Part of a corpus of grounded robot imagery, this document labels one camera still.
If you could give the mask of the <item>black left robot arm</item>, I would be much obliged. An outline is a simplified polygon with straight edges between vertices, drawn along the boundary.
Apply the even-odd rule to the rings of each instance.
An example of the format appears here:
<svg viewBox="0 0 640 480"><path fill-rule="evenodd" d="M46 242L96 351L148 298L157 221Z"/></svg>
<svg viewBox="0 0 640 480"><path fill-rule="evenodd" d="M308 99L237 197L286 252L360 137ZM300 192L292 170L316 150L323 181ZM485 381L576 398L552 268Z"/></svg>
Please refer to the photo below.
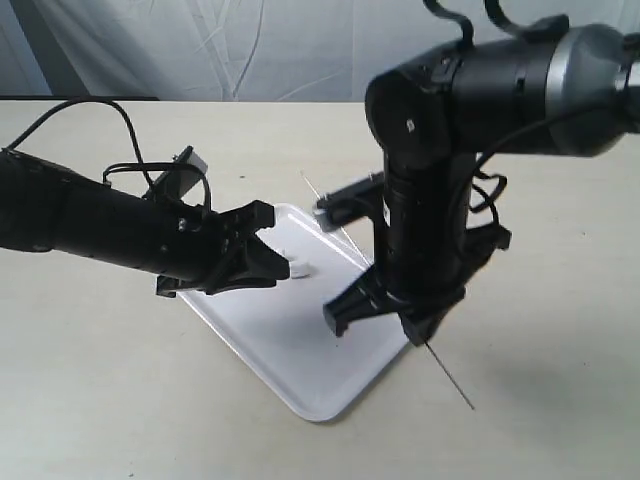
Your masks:
<svg viewBox="0 0 640 480"><path fill-rule="evenodd" d="M254 200L216 212L204 164L186 148L172 162L119 163L106 175L157 172L141 197L23 152L1 152L1 246L61 251L156 275L156 293L206 295L271 288L290 276L286 258L257 235L276 223Z"/></svg>

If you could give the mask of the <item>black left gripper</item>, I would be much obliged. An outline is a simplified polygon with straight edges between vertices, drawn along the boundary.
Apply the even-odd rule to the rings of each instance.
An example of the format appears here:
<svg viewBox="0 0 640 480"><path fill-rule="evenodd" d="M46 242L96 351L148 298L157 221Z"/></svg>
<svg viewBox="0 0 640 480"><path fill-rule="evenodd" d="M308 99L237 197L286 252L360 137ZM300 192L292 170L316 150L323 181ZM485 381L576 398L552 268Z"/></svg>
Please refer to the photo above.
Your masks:
<svg viewBox="0 0 640 480"><path fill-rule="evenodd" d="M155 294L175 298L178 292L205 295L238 290L272 288L290 276L289 261L260 239L244 235L275 226L272 204L254 200L232 210L211 213L171 257L167 273L156 279Z"/></svg>

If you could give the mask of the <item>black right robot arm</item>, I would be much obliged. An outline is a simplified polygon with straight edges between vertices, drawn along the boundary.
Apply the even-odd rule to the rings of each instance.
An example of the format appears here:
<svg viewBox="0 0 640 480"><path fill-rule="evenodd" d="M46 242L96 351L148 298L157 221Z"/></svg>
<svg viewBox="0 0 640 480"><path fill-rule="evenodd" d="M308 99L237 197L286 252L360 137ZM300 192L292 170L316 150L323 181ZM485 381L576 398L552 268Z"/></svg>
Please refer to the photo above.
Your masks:
<svg viewBox="0 0 640 480"><path fill-rule="evenodd" d="M374 261L323 313L336 335L394 313L419 346L510 245L498 218L467 224L506 187L483 169L492 156L594 157L638 132L639 37L561 15L447 42L376 76L365 113L384 168L321 198L316 217L328 232L370 219Z"/></svg>

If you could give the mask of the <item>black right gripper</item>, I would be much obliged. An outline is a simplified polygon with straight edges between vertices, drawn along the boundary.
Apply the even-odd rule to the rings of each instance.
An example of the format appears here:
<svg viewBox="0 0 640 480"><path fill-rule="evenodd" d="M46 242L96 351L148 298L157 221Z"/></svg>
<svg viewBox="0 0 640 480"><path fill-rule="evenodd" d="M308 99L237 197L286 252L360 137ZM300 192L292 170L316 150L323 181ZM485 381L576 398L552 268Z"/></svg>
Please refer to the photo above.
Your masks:
<svg viewBox="0 0 640 480"><path fill-rule="evenodd" d="M465 298L473 276L487 265L496 250L507 250L509 246L510 231L500 224L466 230L462 244L466 257L462 261L453 257L457 264L453 277L438 279L417 293L392 291L372 265L324 304L325 321L335 336L343 336L353 322L393 312L398 314L412 345L428 345L448 313Z"/></svg>

